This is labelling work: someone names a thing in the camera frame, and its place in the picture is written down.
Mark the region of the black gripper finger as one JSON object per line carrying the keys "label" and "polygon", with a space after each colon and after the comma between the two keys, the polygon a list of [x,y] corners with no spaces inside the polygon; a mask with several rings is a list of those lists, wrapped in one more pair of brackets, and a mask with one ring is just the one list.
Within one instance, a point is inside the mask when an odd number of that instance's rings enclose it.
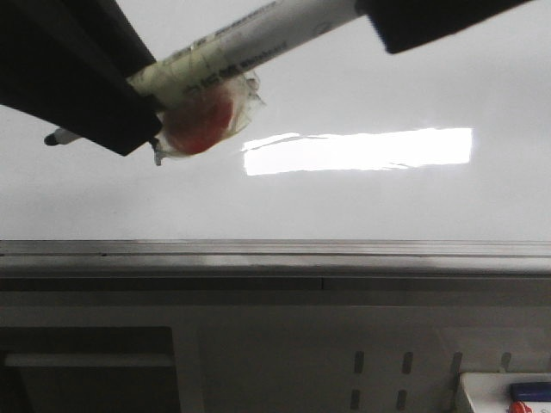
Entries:
{"label": "black gripper finger", "polygon": [[57,126],[46,145],[152,141],[161,122],[127,80],[153,61],[115,1],[1,3],[1,103]]}
{"label": "black gripper finger", "polygon": [[526,0],[362,0],[356,1],[381,39],[397,54],[456,34]]}

